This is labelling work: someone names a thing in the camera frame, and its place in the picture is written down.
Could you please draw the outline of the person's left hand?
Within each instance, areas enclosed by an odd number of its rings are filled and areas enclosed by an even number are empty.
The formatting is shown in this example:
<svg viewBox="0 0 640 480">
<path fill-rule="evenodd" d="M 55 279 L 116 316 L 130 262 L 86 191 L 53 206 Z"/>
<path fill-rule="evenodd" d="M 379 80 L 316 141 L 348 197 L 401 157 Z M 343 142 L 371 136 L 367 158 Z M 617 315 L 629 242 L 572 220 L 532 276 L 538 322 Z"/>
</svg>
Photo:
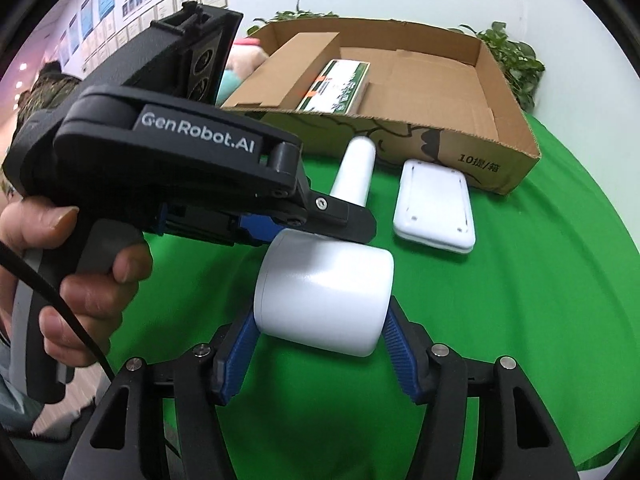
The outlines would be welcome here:
<svg viewBox="0 0 640 480">
<path fill-rule="evenodd" d="M 43 197 L 27 197 L 7 204 L 1 213 L 1 241 L 17 255 L 27 249 L 53 249 L 64 244 L 78 219 L 75 206 L 57 207 Z M 122 325 L 122 314 L 142 281 L 149 278 L 153 259 L 149 245 L 140 243 L 121 250 L 107 274 L 72 274 L 62 281 L 60 294 L 103 353 Z M 81 342 L 54 307 L 39 315 L 43 348 L 69 367 L 88 367 L 96 357 Z"/>
</svg>

